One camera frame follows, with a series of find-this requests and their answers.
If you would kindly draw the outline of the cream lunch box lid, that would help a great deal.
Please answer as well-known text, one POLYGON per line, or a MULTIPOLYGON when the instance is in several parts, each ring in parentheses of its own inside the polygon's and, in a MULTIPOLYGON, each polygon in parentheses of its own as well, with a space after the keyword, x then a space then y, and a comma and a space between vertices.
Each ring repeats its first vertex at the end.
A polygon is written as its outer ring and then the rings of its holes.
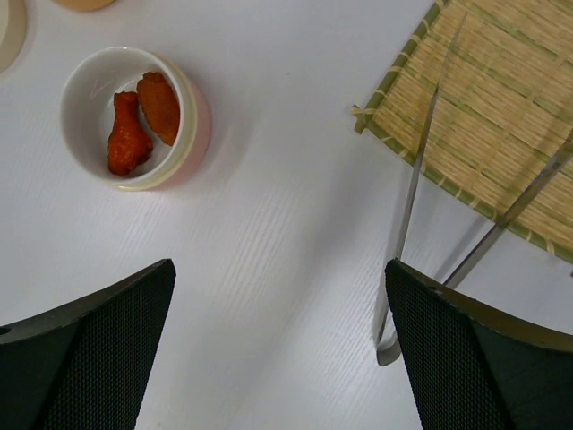
POLYGON ((5 72, 21 53, 26 39, 28 14, 23 0, 1 0, 0 70, 5 72))

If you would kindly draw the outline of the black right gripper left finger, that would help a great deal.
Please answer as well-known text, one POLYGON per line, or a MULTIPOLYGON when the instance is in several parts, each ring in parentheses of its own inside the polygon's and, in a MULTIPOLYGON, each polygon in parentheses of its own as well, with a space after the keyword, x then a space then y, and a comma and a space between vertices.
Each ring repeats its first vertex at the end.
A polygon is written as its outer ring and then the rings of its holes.
POLYGON ((133 429, 175 288, 160 260, 1 328, 3 429, 133 429))

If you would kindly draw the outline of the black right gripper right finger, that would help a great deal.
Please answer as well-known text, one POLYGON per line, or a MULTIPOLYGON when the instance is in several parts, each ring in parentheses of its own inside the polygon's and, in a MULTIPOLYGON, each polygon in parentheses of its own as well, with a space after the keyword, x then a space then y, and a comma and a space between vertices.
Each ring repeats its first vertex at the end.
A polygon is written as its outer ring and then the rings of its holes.
POLYGON ((571 335, 446 288, 400 260, 389 307, 425 429, 570 429, 571 335))

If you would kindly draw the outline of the red chicken drumstick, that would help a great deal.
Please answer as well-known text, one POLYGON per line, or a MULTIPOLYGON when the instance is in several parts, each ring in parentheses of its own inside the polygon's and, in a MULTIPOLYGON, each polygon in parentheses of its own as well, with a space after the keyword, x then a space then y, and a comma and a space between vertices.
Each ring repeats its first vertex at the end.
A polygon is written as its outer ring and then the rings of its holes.
POLYGON ((107 142, 107 167, 116 176, 128 176, 149 159, 153 143, 141 126, 136 92, 116 93, 114 110, 115 119, 107 142))

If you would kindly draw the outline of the steel food tongs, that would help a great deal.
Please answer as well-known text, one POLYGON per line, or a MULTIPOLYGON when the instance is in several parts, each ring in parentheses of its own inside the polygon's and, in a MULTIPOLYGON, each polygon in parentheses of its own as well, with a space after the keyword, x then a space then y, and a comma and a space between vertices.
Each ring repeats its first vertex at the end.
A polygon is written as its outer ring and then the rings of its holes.
MULTIPOLYGON (((393 253, 395 260, 400 260, 406 244, 406 236, 410 225, 412 210, 415 201, 419 177, 422 171, 423 158, 429 141, 432 120, 434 111, 437 105, 440 86, 443 78, 446 75, 448 68, 450 53, 458 41, 458 36, 462 28, 458 27, 452 40, 448 45, 447 53, 444 57, 440 75, 435 85, 432 94, 430 106, 426 114, 423 124, 423 130, 420 136, 418 152, 415 156, 415 163, 412 169, 412 175, 409 182, 409 187, 406 194, 406 202, 404 213, 400 221, 398 239, 393 253)), ((444 286, 450 289, 456 289, 461 282, 469 275, 474 267, 483 259, 489 252, 494 244, 500 239, 503 232, 515 221, 519 215, 526 209, 535 197, 541 193, 545 186, 569 163, 572 159, 572 136, 569 135, 559 149, 547 162, 541 172, 535 179, 526 187, 526 189, 519 195, 519 197, 509 206, 506 212, 495 221, 493 227, 483 236, 483 238, 474 246, 471 252, 464 258, 464 260, 451 272, 451 274, 444 281, 444 286)), ((381 315, 381 326, 376 335, 376 358, 379 366, 389 366, 401 355, 401 348, 399 346, 397 331, 392 328, 389 329, 387 320, 390 318, 389 305, 383 306, 381 315)))

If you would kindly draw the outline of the orange fried chicken wing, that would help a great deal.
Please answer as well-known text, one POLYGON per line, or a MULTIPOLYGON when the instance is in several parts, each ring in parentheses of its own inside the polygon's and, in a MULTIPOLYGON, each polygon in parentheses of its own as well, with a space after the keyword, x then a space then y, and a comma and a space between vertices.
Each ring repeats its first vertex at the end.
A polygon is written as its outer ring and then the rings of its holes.
POLYGON ((180 107, 174 90, 162 73, 147 72, 136 86, 142 113, 150 129, 173 146, 180 125, 180 107))

